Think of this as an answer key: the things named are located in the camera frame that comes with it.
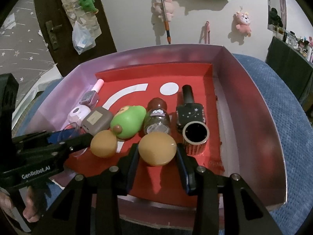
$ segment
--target green plush toy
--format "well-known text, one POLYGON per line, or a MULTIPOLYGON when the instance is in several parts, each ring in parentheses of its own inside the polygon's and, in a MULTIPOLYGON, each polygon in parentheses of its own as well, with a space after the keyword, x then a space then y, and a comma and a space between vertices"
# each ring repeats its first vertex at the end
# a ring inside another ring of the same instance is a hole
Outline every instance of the green plush toy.
POLYGON ((111 121, 112 132, 120 139, 133 137, 140 131, 146 113, 143 106, 121 108, 111 121))
POLYGON ((91 11, 96 14, 99 11, 94 7, 94 0, 79 0, 79 5, 82 6, 85 12, 91 11))

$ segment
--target door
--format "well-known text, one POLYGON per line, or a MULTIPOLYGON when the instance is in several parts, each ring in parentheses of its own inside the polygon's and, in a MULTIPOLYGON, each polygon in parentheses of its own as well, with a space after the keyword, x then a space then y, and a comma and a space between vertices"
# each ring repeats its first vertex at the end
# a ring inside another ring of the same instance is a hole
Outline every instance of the door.
POLYGON ((103 10, 101 0, 95 0, 94 6, 99 10, 96 14, 102 34, 96 38, 96 46, 82 54, 78 54, 73 47, 72 25, 67 18, 61 0, 34 0, 39 26, 49 52, 62 76, 66 76, 79 64, 116 52, 115 44, 103 10), (56 33, 58 49, 53 50, 45 23, 52 21, 53 26, 62 25, 56 33))

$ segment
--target white circle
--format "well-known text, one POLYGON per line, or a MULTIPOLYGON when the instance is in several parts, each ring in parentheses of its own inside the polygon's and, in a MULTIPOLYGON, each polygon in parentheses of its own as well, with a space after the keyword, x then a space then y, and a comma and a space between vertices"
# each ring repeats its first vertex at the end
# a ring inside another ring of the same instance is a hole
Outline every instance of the white circle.
POLYGON ((171 95, 176 94, 178 90, 179 90, 179 86, 176 83, 168 82, 168 83, 165 83, 163 86, 161 86, 160 93, 165 96, 171 96, 171 95))

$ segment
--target white plastic bag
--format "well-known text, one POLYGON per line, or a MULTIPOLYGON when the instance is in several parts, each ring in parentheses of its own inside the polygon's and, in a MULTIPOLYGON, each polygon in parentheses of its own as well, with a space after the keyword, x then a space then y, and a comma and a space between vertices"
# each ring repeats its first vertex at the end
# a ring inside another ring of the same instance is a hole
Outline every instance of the white plastic bag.
POLYGON ((79 55, 96 46, 96 42, 88 29, 77 21, 74 25, 72 40, 73 46, 79 55))

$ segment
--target pink bear plush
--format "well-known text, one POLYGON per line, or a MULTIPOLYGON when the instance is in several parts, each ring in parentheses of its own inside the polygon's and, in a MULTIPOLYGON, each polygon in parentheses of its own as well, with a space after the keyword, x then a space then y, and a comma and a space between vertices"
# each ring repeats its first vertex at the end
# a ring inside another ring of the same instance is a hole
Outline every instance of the pink bear plush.
POLYGON ((236 25, 236 28, 241 32, 241 33, 247 33, 248 37, 251 37, 251 28, 250 28, 250 19, 249 19, 249 14, 247 12, 241 13, 237 12, 237 22, 238 25, 236 25))
MULTIPOLYGON (((165 10, 166 10, 166 17, 167 17, 167 20, 169 22, 172 21, 172 17, 174 17, 174 10, 175 10, 175 6, 173 4, 173 1, 172 0, 165 0, 164 1, 164 4, 165 4, 165 10)), ((158 16, 158 18, 160 18, 162 20, 162 22, 164 21, 163 20, 163 15, 162 15, 162 9, 161 9, 161 3, 159 2, 155 2, 153 3, 153 8, 155 9, 154 13, 158 16)))

